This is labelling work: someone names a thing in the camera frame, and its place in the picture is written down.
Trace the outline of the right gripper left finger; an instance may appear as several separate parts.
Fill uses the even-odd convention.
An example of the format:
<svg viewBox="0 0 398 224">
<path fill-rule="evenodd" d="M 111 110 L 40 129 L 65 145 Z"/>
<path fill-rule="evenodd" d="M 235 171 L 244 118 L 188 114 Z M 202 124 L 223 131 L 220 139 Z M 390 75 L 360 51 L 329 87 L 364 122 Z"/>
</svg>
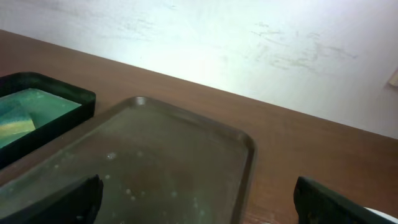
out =
<svg viewBox="0 0 398 224">
<path fill-rule="evenodd" d="M 1 218 L 4 224 L 93 224 L 104 183 L 98 175 L 78 180 L 32 205 Z"/>
</svg>

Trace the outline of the green yellow sponge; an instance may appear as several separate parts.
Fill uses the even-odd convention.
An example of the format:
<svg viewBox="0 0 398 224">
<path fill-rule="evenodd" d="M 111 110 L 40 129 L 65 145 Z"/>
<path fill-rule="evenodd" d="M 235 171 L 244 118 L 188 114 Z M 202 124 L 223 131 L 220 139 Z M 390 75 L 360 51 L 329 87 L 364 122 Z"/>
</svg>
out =
<svg viewBox="0 0 398 224">
<path fill-rule="evenodd" d="M 1 103 L 1 147 L 34 130 L 30 114 L 19 102 Z"/>
</svg>

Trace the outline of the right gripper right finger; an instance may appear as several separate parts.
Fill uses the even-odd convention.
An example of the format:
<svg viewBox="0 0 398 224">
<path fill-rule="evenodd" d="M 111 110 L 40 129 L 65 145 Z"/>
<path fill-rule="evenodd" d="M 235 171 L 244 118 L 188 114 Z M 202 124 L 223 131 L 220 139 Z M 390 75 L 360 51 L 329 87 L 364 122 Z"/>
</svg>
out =
<svg viewBox="0 0 398 224">
<path fill-rule="evenodd" d="M 299 224 L 394 224 L 307 177 L 294 190 Z"/>
</svg>

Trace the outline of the white plate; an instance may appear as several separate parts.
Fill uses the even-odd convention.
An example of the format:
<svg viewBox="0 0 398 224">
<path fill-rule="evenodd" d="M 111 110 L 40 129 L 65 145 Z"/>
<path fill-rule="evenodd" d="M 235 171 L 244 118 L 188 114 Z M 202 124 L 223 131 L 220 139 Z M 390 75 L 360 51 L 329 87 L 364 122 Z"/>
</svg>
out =
<svg viewBox="0 0 398 224">
<path fill-rule="evenodd" d="M 375 213 L 376 215 L 379 215 L 380 217 L 383 217 L 383 218 L 385 218 L 385 219 L 387 219 L 387 220 L 389 220 L 389 221 L 391 221 L 391 222 L 393 222 L 395 224 L 398 224 L 398 219 L 396 217 L 393 217 L 391 215 L 388 215 L 388 214 L 386 214 L 384 212 L 380 212 L 380 211 L 372 209 L 372 208 L 366 207 L 366 209 L 371 211 L 371 212 L 373 212 L 373 213 Z"/>
</svg>

